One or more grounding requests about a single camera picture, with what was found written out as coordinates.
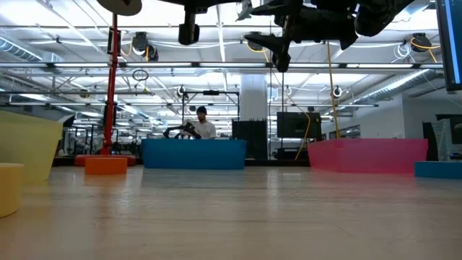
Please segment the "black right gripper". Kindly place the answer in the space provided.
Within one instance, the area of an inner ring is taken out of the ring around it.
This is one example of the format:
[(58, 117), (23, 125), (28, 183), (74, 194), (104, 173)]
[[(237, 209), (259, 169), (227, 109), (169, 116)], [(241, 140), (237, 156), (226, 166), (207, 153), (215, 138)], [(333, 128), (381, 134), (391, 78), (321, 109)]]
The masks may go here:
[[(292, 24), (287, 25), (288, 16), (281, 18), (281, 27), (289, 30), (291, 41), (301, 43), (327, 40), (340, 42), (341, 50), (350, 47), (358, 39), (354, 28), (354, 16), (348, 7), (344, 10), (316, 9), (302, 6), (302, 0), (272, 0), (253, 9), (252, 15), (293, 14)], [(272, 52), (271, 62), (278, 72), (286, 72), (291, 60), (288, 54), (290, 42), (274, 34), (248, 34), (247, 41), (258, 44)]]

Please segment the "yellow tape roll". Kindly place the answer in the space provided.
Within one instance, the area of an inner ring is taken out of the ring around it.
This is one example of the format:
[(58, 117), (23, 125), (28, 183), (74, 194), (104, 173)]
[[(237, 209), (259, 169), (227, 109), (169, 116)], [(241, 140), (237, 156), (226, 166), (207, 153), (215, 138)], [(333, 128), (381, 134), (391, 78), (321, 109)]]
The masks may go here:
[(23, 164), (0, 163), (0, 218), (18, 211), (22, 203)]

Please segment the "white building pillar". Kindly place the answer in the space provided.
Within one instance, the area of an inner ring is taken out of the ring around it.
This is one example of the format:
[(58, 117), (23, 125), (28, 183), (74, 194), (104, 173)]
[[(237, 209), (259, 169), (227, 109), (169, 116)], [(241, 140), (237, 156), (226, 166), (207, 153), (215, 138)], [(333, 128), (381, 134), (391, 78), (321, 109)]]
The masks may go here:
[(240, 80), (240, 117), (244, 121), (267, 117), (267, 83), (264, 74), (242, 74)]

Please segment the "black background monitor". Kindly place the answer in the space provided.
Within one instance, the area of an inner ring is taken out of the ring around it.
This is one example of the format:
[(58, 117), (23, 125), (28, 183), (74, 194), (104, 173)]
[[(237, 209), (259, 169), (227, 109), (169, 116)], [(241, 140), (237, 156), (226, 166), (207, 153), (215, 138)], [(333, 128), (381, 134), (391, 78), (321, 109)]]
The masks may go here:
[(276, 114), (277, 136), (280, 138), (307, 138), (321, 140), (320, 113), (278, 112)]

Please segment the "black cabinet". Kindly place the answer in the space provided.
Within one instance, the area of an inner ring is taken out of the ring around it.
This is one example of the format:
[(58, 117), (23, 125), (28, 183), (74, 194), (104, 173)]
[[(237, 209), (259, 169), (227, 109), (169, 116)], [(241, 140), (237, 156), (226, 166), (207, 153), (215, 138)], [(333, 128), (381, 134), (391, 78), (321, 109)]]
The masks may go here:
[(232, 138), (247, 142), (247, 159), (267, 160), (268, 129), (266, 120), (233, 121)]

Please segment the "person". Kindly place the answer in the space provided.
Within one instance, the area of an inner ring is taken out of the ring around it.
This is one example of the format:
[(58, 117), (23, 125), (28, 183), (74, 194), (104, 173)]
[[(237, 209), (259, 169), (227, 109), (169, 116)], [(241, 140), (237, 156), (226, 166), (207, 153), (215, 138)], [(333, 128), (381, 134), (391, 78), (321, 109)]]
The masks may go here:
[(213, 123), (207, 120), (207, 110), (204, 106), (196, 109), (197, 121), (193, 122), (196, 133), (202, 139), (215, 139), (217, 137), (217, 130)]

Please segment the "pink plastic bin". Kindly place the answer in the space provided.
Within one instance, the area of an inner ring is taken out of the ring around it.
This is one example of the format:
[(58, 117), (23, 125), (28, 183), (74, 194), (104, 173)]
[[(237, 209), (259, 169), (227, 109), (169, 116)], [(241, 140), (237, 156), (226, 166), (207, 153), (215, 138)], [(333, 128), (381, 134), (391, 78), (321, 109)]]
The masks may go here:
[(337, 173), (412, 174), (427, 159), (426, 139), (332, 139), (308, 145), (312, 168)]

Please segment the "blue plastic bin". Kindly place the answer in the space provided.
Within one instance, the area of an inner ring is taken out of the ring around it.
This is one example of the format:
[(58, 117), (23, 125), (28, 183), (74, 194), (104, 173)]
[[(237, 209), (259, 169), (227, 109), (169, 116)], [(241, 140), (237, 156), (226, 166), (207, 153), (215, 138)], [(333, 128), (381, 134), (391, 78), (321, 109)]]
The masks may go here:
[(144, 139), (145, 168), (242, 170), (247, 142), (239, 139)]

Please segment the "monitor with blue screen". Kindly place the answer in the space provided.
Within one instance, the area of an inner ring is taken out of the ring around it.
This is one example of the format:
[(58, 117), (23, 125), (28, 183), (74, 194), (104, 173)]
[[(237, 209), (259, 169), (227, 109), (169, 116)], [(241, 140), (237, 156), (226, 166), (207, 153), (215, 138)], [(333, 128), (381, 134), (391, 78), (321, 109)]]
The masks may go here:
[(462, 91), (462, 0), (435, 0), (447, 91)]

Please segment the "black office chair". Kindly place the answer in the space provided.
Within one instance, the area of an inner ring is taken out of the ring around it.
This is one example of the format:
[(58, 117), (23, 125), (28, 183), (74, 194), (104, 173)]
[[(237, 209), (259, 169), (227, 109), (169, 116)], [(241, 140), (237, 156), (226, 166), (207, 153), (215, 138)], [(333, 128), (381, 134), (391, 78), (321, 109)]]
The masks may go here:
[(427, 161), (438, 161), (438, 148), (435, 131), (430, 122), (422, 123), (423, 137), (427, 140)]

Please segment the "red stand with round base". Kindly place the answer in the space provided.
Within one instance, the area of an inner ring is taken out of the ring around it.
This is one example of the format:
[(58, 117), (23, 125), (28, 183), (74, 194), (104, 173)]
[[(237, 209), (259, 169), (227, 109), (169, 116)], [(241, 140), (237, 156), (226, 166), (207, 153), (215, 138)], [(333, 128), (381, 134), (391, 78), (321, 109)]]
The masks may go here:
[(84, 167), (87, 159), (96, 157), (97, 159), (112, 157), (112, 133), (113, 126), (116, 119), (116, 102), (115, 102), (115, 85), (116, 85), (116, 71), (118, 68), (118, 57), (121, 47), (121, 32), (118, 30), (118, 15), (112, 14), (112, 26), (109, 30), (108, 36), (108, 55), (109, 55), (109, 76), (108, 76), (108, 92), (107, 100), (105, 101), (105, 114), (104, 114), (104, 137), (103, 147), (98, 155), (78, 155), (74, 159), (74, 165), (77, 167)]

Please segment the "yellow plastic bin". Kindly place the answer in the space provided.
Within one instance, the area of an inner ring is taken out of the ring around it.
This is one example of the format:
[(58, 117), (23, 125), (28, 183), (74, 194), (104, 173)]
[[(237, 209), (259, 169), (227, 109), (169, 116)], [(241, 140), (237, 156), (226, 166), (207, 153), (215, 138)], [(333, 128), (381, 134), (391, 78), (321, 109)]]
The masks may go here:
[(0, 110), (0, 163), (24, 166), (24, 180), (48, 180), (63, 124)]

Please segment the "black background frame rig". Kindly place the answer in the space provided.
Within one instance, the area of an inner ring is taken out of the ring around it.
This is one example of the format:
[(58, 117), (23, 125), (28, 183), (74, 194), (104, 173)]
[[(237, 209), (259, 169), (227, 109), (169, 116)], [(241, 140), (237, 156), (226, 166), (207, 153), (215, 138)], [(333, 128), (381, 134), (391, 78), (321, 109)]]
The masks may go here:
[(224, 95), (236, 108), (237, 115), (234, 116), (238, 121), (240, 120), (240, 93), (237, 91), (224, 91), (224, 90), (202, 90), (202, 91), (184, 91), (181, 96), (181, 116), (185, 118), (185, 108), (192, 105), (191, 101), (197, 96), (219, 96)]

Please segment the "black aluminium table edge rail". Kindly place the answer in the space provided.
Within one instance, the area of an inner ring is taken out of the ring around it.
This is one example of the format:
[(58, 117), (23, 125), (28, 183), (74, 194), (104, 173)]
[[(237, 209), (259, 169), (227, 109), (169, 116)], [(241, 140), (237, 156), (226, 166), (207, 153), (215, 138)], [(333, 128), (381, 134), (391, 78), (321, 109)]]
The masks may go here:
[(354, 162), (341, 160), (316, 160), (311, 164), (308, 160), (244, 160), (236, 158), (195, 160), (195, 159), (136, 159), (127, 157), (128, 165), (143, 165), (145, 168), (188, 169), (188, 170), (242, 170), (245, 166), (255, 167), (312, 167), (345, 173), (411, 173), (414, 171), (414, 161), (379, 161)]

